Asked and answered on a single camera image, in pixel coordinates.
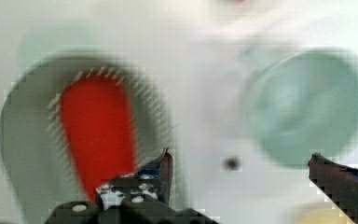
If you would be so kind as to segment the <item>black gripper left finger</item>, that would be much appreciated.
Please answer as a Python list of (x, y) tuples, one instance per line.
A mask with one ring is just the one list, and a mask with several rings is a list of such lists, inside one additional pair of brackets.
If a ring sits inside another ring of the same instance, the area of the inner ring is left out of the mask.
[(118, 175), (95, 190), (95, 201), (57, 206), (45, 224), (219, 224), (202, 213), (169, 206), (172, 155), (162, 153), (136, 172)]

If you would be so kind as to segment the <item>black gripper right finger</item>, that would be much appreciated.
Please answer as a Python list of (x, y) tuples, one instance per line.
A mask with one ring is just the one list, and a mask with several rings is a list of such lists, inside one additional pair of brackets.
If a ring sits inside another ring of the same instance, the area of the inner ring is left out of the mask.
[(358, 224), (358, 169), (330, 161), (320, 153), (308, 161), (309, 180)]

